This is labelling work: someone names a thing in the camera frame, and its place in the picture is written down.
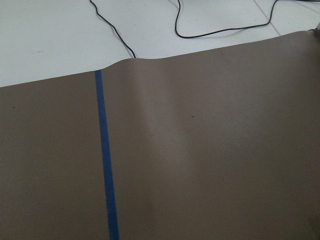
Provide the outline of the brown table cover mat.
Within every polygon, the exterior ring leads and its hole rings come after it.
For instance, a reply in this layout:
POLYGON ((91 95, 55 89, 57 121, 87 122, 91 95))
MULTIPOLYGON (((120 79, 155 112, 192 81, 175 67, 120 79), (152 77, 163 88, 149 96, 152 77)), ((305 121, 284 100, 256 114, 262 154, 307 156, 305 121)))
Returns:
POLYGON ((0 237, 319 239, 319 31, 2 87, 0 237))

